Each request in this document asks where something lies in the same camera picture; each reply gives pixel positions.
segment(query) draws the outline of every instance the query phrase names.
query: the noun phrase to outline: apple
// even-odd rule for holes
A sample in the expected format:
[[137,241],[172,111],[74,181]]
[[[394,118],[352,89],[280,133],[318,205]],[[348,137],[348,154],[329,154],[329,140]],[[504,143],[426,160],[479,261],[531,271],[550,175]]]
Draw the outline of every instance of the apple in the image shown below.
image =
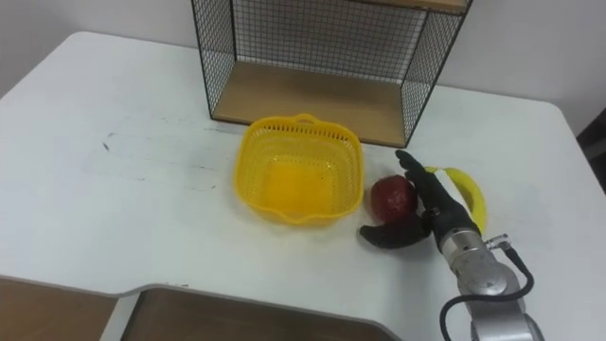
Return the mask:
[[418,201],[415,188],[401,175],[381,179],[370,190],[372,213],[384,223],[416,213]]

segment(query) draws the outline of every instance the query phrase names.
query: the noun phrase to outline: black robotic finger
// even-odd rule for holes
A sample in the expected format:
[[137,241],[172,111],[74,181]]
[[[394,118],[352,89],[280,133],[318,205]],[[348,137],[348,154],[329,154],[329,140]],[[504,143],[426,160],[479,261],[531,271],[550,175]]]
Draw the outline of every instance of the black robotic finger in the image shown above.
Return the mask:
[[395,222],[381,226],[362,226],[360,235],[372,245],[383,249],[395,249],[420,242],[431,234],[431,229],[421,223],[417,214],[409,214]]

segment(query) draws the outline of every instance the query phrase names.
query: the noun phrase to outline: basket rim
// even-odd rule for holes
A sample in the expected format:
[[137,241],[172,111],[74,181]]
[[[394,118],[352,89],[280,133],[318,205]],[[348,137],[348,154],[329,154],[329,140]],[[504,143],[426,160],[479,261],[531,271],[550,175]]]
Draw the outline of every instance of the basket rim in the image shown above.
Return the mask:
[[[356,193],[355,201],[352,203],[350,208],[345,209],[341,212],[337,212],[337,213],[331,213],[331,214],[316,213],[316,214],[309,214],[309,215],[304,215],[302,217],[296,218],[296,217],[290,216],[278,209],[254,204],[246,198],[246,196],[241,192],[241,187],[239,186],[239,181],[238,181],[239,174],[241,174],[241,171],[242,171],[241,160],[243,159],[243,147],[246,145],[246,142],[249,140],[249,138],[251,137],[253,132],[256,131],[258,128],[262,127],[263,125],[265,125],[268,121],[276,121],[276,122],[281,121],[281,122],[285,122],[285,123],[289,123],[289,124],[301,124],[300,123],[301,121],[310,121],[311,123],[313,123],[315,125],[323,125],[323,126],[335,128],[335,129],[343,132],[343,135],[348,137],[348,139],[353,144],[354,154],[357,155],[357,159],[358,159],[357,168],[358,168],[358,174],[360,177],[356,181],[358,183],[358,192]],[[257,209],[259,211],[276,214],[284,222],[289,223],[289,224],[304,224],[306,222],[309,222],[309,221],[315,220],[315,219],[337,220],[339,218],[342,218],[342,217],[352,213],[356,209],[358,209],[358,207],[360,206],[360,203],[362,202],[362,199],[364,197],[364,176],[365,176],[364,154],[362,153],[362,144],[360,143],[360,139],[358,138],[358,136],[356,136],[356,134],[354,134],[350,129],[348,129],[340,124],[337,124],[337,123],[327,122],[327,121],[317,119],[310,114],[299,114],[299,115],[296,115],[293,117],[274,116],[274,117],[264,117],[262,119],[259,119],[259,120],[255,121],[253,124],[251,124],[248,127],[248,129],[246,130],[246,132],[242,138],[242,141],[240,143],[240,147],[238,149],[238,156],[236,158],[236,168],[234,171],[234,188],[235,188],[236,194],[238,195],[240,200],[245,202],[248,206],[250,206],[254,209]]]

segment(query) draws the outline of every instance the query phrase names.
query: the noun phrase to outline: black metal frame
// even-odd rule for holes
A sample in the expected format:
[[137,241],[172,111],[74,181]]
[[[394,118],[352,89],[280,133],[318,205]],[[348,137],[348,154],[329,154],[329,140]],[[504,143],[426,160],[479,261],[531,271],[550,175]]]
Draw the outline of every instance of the black metal frame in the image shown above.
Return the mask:
[[[370,70],[369,72],[372,73],[373,71],[371,68],[374,67],[373,64],[376,63],[377,70],[382,70],[381,72],[385,69],[388,69],[390,72],[393,71],[393,79],[397,80],[401,88],[402,122],[405,132],[404,136],[406,138],[405,145],[408,145],[412,135],[417,129],[420,117],[427,106],[429,98],[433,93],[438,77],[455,43],[458,32],[467,17],[472,5],[472,0],[468,0],[466,10],[460,13],[416,7],[395,7],[389,4],[373,3],[369,0],[309,0],[306,2],[295,2],[293,0],[191,0],[193,18],[196,26],[196,37],[205,81],[208,112],[211,117],[214,108],[221,98],[223,88],[226,85],[235,62],[242,60],[242,58],[246,60],[252,57],[267,57],[261,55],[252,57],[246,56],[246,54],[255,54],[257,53],[256,51],[260,51],[261,49],[251,48],[248,43],[245,44],[242,41],[239,43],[237,37],[237,32],[239,31],[238,25],[240,25],[240,33],[242,34],[244,32],[244,34],[248,34],[246,38],[257,40],[253,43],[257,43],[258,45],[262,45],[264,42],[267,43],[267,39],[269,38],[273,39],[276,35],[276,27],[289,30],[289,32],[286,33],[287,36],[289,33],[298,35],[302,32],[305,33],[303,30],[304,27],[293,27],[292,23],[285,23],[280,16],[270,15],[267,18],[263,17],[261,22],[253,21],[252,24],[244,23],[246,20],[241,19],[243,15],[241,12],[244,11],[244,14],[255,16],[258,15],[257,10],[260,9],[266,9],[271,12],[270,6],[277,7],[280,10],[288,9],[288,7],[292,7],[299,11],[304,10],[301,9],[302,5],[300,4],[308,4],[310,7],[332,6],[331,9],[343,7],[343,10],[339,8],[338,11],[335,11],[339,13],[340,17],[335,18],[334,23],[329,23],[323,18],[317,19],[317,22],[315,23],[321,22],[319,25],[320,28],[326,28],[325,25],[335,25],[336,28],[342,29],[340,31],[341,33],[345,32],[344,34],[346,35],[349,35],[348,30],[351,29],[351,25],[355,25],[355,23],[352,24],[354,19],[350,17],[344,18],[341,13],[349,13],[349,10],[357,10],[355,12],[357,14],[362,13],[363,15],[360,16],[362,17],[362,19],[360,19],[360,27],[364,28],[364,30],[360,30],[358,34],[361,35],[360,40],[364,40],[365,44],[375,44],[375,41],[378,40],[377,38],[384,32],[377,32],[376,35],[373,35],[372,32],[367,33],[368,29],[371,30],[374,27],[378,27],[376,29],[379,30],[383,25],[384,30],[385,20],[392,20],[389,22],[389,25],[393,25],[390,28],[404,27],[405,30],[413,29],[418,33],[418,35],[415,36],[410,35],[410,33],[405,32],[405,30],[404,32],[389,32],[387,38],[395,40],[395,44],[400,44],[396,47],[404,48],[404,50],[396,51],[394,49],[379,52],[388,54],[389,58],[387,58],[387,60],[383,57],[377,57],[379,54],[376,54],[373,57],[371,52],[368,56],[368,64],[370,64],[370,66],[368,68],[364,67],[364,70]],[[375,11],[375,13],[368,14],[367,18],[368,20],[374,20],[374,22],[365,22],[363,18],[365,15],[364,13],[371,11]],[[401,16],[392,15],[394,12],[399,12]],[[309,14],[313,20],[316,20],[314,15],[317,15],[318,13],[323,12],[316,8],[310,9],[310,13],[307,14]],[[383,20],[382,17],[381,20],[379,20],[377,18],[381,17],[380,14],[392,16],[389,16],[391,19],[387,18]],[[420,29],[418,29],[416,25],[419,24],[421,17],[422,23],[420,24]],[[397,20],[408,20],[409,22],[394,22]],[[313,38],[318,39],[318,37],[325,36],[329,36],[329,38],[327,38],[327,46],[321,45],[323,49],[322,52],[334,53],[335,60],[346,60],[343,64],[339,65],[343,67],[334,67],[334,62],[327,62],[326,56],[324,60],[320,59],[320,61],[316,59],[311,60],[312,57],[310,56],[312,54],[307,54],[300,58],[293,57],[293,55],[298,56],[297,52],[301,53],[302,51],[302,53],[305,54],[307,50],[304,50],[305,46],[293,47],[293,45],[288,45],[287,43],[272,43],[272,45],[269,46],[271,48],[268,48],[271,50],[269,52],[270,56],[269,58],[265,58],[267,61],[253,61],[253,63],[268,63],[280,67],[293,67],[312,72],[328,72],[347,77],[368,78],[376,76],[377,78],[384,78],[384,75],[352,75],[352,72],[355,71],[352,71],[351,69],[359,69],[360,58],[365,58],[365,54],[368,53],[367,46],[358,48],[357,50],[356,46],[354,46],[353,50],[349,50],[351,48],[350,45],[344,47],[343,43],[339,41],[339,39],[357,39],[354,33],[351,33],[350,36],[346,36],[345,38],[337,36],[336,38],[338,39],[335,39],[335,36],[330,36],[329,34],[322,32],[317,33]],[[318,42],[314,41],[314,43],[315,45],[313,46],[318,46]],[[409,55],[409,59],[406,60],[406,58],[401,55],[402,53]],[[403,78],[401,78],[401,74],[396,70],[398,67],[402,67],[402,70],[404,70]]]

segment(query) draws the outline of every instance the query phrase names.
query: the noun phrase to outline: wooden floor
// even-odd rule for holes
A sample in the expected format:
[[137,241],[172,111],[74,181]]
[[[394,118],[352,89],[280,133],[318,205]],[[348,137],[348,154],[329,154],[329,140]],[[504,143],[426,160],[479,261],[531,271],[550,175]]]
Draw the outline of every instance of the wooden floor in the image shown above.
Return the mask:
[[[0,340],[97,341],[116,301],[0,280]],[[378,328],[216,297],[146,292],[125,341],[390,340]]]

